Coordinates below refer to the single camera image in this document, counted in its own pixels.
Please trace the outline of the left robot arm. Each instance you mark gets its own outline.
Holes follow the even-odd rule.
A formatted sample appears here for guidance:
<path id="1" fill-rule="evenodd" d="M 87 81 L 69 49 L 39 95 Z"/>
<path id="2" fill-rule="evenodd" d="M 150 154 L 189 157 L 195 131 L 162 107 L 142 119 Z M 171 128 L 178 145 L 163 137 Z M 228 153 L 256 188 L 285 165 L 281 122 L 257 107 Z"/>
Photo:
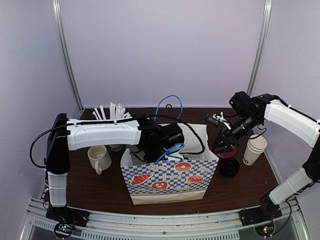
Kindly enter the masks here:
<path id="1" fill-rule="evenodd" d="M 148 163 L 162 158 L 166 150 L 184 143 L 177 123 L 157 124 L 148 115 L 114 120 L 78 120 L 59 114 L 47 139 L 45 169 L 48 177 L 49 203 L 61 222 L 72 218 L 67 205 L 67 175 L 71 168 L 69 152 L 107 145 L 137 146 Z"/>

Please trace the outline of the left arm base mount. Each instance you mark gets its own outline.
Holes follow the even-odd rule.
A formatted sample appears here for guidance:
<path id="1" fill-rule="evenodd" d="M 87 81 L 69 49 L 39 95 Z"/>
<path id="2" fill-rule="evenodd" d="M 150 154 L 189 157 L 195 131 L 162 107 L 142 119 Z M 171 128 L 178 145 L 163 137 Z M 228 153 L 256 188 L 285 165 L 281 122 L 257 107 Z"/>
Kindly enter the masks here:
<path id="1" fill-rule="evenodd" d="M 86 227 L 90 213 L 86 210 L 80 210 L 70 207 L 52 207 L 49 206 L 46 212 L 46 218 L 55 220 L 60 223 Z"/>

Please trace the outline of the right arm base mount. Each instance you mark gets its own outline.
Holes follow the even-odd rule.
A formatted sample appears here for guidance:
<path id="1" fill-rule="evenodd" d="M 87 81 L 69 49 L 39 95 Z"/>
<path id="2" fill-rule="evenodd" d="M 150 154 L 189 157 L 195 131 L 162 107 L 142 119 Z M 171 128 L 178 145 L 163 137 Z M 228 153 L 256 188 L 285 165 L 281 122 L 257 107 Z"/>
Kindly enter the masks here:
<path id="1" fill-rule="evenodd" d="M 277 209 L 269 213 L 263 213 L 260 206 L 254 208 L 243 208 L 238 212 L 242 226 L 256 225 L 271 221 L 282 216 L 281 210 Z"/>

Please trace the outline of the blue checkered paper bag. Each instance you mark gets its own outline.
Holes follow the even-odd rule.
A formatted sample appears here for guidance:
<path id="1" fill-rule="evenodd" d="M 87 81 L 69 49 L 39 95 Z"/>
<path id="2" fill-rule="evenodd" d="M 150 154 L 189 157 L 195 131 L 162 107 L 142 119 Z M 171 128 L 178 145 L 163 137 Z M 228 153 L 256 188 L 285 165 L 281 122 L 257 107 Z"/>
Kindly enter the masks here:
<path id="1" fill-rule="evenodd" d="M 143 153 L 129 146 L 120 167 L 134 205 L 201 200 L 212 180 L 219 159 L 208 145 L 205 124 L 179 124 L 184 144 L 178 152 L 155 163 L 144 163 Z"/>

